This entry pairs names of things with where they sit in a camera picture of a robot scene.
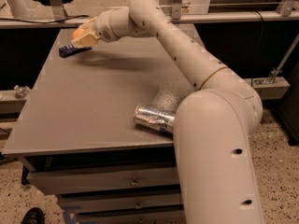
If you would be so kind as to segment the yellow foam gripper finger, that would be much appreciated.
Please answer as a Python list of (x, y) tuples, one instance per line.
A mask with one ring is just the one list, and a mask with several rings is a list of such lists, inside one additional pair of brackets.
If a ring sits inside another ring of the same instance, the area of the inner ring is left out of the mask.
[(96, 46), (100, 36), (95, 31), (84, 31), (81, 36), (73, 38), (71, 43), (77, 48)]
[(94, 26), (95, 21), (96, 21), (96, 18), (93, 17), (92, 19), (90, 19), (90, 20), (88, 20), (88, 21), (82, 23), (82, 24), (80, 25), (80, 28), (81, 28), (81, 29), (84, 29), (84, 30), (92, 29), (93, 26)]

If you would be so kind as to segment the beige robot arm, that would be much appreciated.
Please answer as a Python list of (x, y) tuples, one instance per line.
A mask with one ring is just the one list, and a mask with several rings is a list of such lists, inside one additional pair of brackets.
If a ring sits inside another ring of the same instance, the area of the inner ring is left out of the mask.
[(178, 106), (174, 147), (187, 224), (264, 224), (249, 150), (261, 98), (239, 75), (182, 32), (156, 0), (131, 0), (81, 24), (78, 47), (152, 35), (193, 92)]

